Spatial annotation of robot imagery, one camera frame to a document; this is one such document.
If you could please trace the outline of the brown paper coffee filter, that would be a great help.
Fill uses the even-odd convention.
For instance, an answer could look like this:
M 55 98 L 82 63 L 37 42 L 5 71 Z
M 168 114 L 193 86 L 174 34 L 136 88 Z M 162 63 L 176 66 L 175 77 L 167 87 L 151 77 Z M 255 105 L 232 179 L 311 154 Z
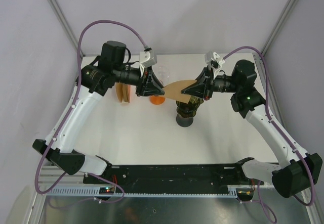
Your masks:
M 172 99 L 182 103 L 188 103 L 191 95 L 182 94 L 182 90 L 196 83 L 196 80 L 180 80 L 166 85 L 163 90 L 164 98 Z

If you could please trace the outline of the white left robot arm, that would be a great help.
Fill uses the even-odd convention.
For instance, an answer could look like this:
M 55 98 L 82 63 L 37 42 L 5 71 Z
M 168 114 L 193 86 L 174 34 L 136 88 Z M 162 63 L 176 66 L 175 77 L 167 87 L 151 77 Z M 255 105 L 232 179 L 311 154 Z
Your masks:
M 157 56 L 151 48 L 139 55 L 139 67 L 124 62 L 128 48 L 124 43 L 108 41 L 101 54 L 81 69 L 76 80 L 74 95 L 59 122 L 44 140 L 36 139 L 32 147 L 69 175 L 77 172 L 94 174 L 100 183 L 111 180 L 108 162 L 99 156 L 90 156 L 74 149 L 81 128 L 91 112 L 115 83 L 133 85 L 136 95 L 142 97 L 164 95 L 163 85 L 155 76 L 152 66 Z

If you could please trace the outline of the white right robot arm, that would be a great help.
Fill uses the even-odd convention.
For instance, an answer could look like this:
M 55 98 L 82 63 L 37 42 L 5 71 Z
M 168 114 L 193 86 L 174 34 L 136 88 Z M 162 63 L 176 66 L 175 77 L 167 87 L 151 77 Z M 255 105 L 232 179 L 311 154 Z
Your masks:
M 204 100 L 214 92 L 232 93 L 234 112 L 259 132 L 278 161 L 271 164 L 251 157 L 241 160 L 241 167 L 233 172 L 234 180 L 239 184 L 252 178 L 270 183 L 281 196 L 289 198 L 317 183 L 323 161 L 317 153 L 310 154 L 301 147 L 274 117 L 254 86 L 256 79 L 255 64 L 239 60 L 230 76 L 215 75 L 210 66 L 205 67 L 195 83 L 181 93 Z

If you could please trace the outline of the green glass coffee dripper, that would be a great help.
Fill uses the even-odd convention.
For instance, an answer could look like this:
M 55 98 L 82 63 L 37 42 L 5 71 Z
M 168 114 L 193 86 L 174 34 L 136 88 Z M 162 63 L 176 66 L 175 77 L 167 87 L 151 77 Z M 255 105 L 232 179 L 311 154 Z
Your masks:
M 203 99 L 191 96 L 188 103 L 176 101 L 177 113 L 183 118 L 194 117 L 199 106 L 204 102 Z

